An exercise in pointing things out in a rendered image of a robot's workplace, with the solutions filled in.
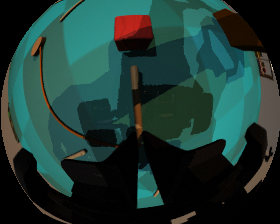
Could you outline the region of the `round wooden button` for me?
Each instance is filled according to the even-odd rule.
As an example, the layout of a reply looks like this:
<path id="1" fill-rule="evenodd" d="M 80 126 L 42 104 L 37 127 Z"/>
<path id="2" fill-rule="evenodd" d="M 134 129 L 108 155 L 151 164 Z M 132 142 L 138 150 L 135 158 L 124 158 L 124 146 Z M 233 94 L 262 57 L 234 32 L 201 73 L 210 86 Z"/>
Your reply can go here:
<path id="1" fill-rule="evenodd" d="M 34 44 L 34 47 L 32 47 L 32 51 L 31 51 L 31 56 L 37 56 L 37 54 L 40 53 L 40 47 L 42 48 L 42 46 L 44 46 L 45 43 L 45 37 L 41 37 L 37 38 L 37 41 Z"/>

